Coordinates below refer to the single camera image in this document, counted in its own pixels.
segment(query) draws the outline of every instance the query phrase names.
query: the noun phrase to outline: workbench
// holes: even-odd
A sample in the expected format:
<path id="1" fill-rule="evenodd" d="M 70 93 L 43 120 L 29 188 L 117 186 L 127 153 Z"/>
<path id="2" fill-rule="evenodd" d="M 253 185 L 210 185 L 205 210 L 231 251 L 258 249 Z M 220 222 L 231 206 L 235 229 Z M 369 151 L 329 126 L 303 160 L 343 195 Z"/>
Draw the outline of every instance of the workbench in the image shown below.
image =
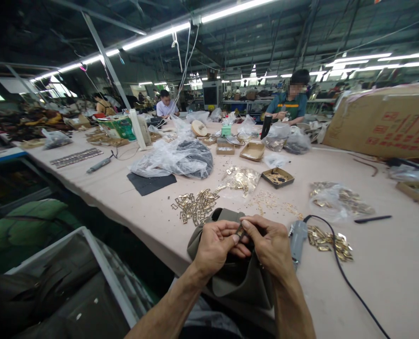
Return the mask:
<path id="1" fill-rule="evenodd" d="M 163 129 L 172 126 L 169 122 Z M 232 131 L 235 132 L 237 127 L 233 126 Z M 210 132 L 220 128 L 221 124 L 217 123 L 208 126 Z M 180 209 L 173 210 L 170 206 L 174 199 L 184 193 L 197 194 L 207 188 L 215 190 L 224 172 L 232 165 L 247 166 L 259 172 L 267 170 L 264 163 L 240 158 L 240 148 L 236 149 L 235 155 L 216 155 L 216 146 L 212 145 L 209 148 L 214 156 L 214 170 L 209 178 L 197 180 L 176 176 L 177 183 L 142 197 L 126 177 L 133 161 L 148 152 L 140 151 L 136 142 L 119 148 L 121 159 L 133 156 L 131 159 L 112 159 L 110 164 L 92 174 L 86 174 L 87 169 L 109 157 L 114 148 L 98 147 L 104 155 L 60 169 L 49 163 L 92 147 L 85 141 L 84 132 L 75 132 L 71 144 L 51 150 L 33 148 L 26 152 L 87 204 L 98 207 L 109 218 L 129 228 L 177 275 L 182 275 L 190 263 L 186 249 L 195 226 L 192 222 L 181 223 Z M 311 182 L 343 183 L 375 208 L 377 215 L 393 216 L 364 225 L 352 221 L 332 223 L 335 232 L 344 234 L 353 248 L 354 262 L 342 263 L 346 276 L 390 337 L 419 338 L 419 205 L 395 188 L 396 182 L 386 177 L 385 165 L 377 164 L 379 173 L 372 177 L 371 167 L 353 161 L 352 155 L 341 150 L 317 146 L 303 155 L 285 151 L 281 154 L 291 161 L 284 169 L 296 178 L 293 184 L 275 190 L 260 179 L 251 200 L 223 198 L 220 192 L 221 198 L 215 207 L 242 211 L 247 215 L 257 214 L 260 209 L 254 197 L 267 192 L 273 194 L 281 206 L 291 204 L 305 217 L 310 213 Z M 267 208 L 263 204 L 262 209 L 264 217 L 287 227 L 297 219 L 283 207 Z M 311 219 L 309 224 L 329 231 L 315 219 Z M 318 338 L 383 338 L 343 280 L 333 252 L 320 252 L 305 242 L 297 277 Z M 229 300 L 221 302 L 252 322 L 274 331 L 273 310 Z"/>

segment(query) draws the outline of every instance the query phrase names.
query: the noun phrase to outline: hand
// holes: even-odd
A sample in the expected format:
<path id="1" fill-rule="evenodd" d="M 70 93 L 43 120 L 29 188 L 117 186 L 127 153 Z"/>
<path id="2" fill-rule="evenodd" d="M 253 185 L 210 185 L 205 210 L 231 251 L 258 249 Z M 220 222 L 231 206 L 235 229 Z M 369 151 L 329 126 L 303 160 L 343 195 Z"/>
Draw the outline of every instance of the hand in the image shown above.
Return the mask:
<path id="1" fill-rule="evenodd" d="M 286 112 L 278 112 L 275 114 L 275 119 L 283 120 L 286 117 Z"/>
<path id="2" fill-rule="evenodd" d="M 237 234 L 224 237 L 222 232 L 236 229 L 239 224 L 234 221 L 219 220 L 203 226 L 203 232 L 198 245 L 197 255 L 193 264 L 202 279 L 208 281 L 225 264 L 228 252 L 239 242 Z"/>
<path id="3" fill-rule="evenodd" d="M 288 230 L 259 215 L 242 217 L 242 227 L 255 243 L 255 251 L 261 264 L 275 277 L 286 278 L 294 273 Z M 263 237 L 256 226 L 265 230 Z"/>

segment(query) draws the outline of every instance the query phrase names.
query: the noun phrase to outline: support column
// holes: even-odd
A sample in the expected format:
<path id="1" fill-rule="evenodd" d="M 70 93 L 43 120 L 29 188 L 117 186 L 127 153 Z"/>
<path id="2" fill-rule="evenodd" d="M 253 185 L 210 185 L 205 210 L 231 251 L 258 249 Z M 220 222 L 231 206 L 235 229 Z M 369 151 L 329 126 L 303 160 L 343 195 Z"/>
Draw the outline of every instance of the support column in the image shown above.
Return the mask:
<path id="1" fill-rule="evenodd" d="M 118 77 L 115 73 L 115 70 L 112 66 L 112 63 L 109 60 L 109 57 L 106 55 L 106 50 L 105 50 L 105 48 L 102 44 L 101 39 L 99 38 L 99 35 L 98 35 L 98 32 L 96 31 L 95 26 L 93 25 L 91 17 L 84 12 L 82 12 L 82 15 L 83 15 L 83 18 L 84 18 L 85 22 L 87 23 L 88 29 L 90 30 L 90 32 L 93 36 L 93 39 L 95 40 L 95 43 L 96 43 L 96 46 L 99 49 L 99 52 L 101 53 L 102 57 L 104 58 L 104 62 L 106 63 L 106 66 L 109 70 L 109 73 L 112 76 L 112 79 L 114 80 L 115 86 L 116 86 L 118 92 L 120 93 L 121 99 L 123 100 L 124 104 L 126 105 L 126 108 L 128 110 L 130 110 L 131 106 L 129 105 L 128 98 L 126 97 L 126 94 L 124 93 L 123 88 L 121 87 L 121 83 L 118 80 Z"/>

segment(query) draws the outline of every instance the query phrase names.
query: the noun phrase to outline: green container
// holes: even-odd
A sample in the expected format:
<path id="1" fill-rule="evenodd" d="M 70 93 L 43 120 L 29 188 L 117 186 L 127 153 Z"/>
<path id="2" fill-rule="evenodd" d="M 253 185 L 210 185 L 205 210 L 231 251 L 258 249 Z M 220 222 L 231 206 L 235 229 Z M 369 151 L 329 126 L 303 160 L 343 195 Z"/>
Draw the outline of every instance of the green container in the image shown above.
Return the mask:
<path id="1" fill-rule="evenodd" d="M 98 119 L 98 122 L 107 135 L 112 138 L 137 140 L 132 131 L 132 121 L 128 116 L 118 119 Z"/>

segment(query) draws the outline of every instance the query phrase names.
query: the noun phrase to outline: sleeve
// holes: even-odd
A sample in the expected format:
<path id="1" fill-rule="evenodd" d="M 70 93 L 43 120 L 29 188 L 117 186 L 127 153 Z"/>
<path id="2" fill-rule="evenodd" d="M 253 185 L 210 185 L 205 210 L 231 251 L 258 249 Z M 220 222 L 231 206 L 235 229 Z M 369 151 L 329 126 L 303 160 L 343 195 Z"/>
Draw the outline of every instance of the sleeve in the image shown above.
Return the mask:
<path id="1" fill-rule="evenodd" d="M 272 102 L 267 106 L 266 113 L 274 113 L 277 105 L 280 103 L 281 94 L 275 96 Z"/>
<path id="2" fill-rule="evenodd" d="M 308 101 L 307 95 L 306 94 L 301 95 L 300 103 L 299 103 L 299 111 L 297 113 L 297 118 L 305 116 L 305 113 L 306 113 L 306 110 L 307 110 L 307 101 Z"/>

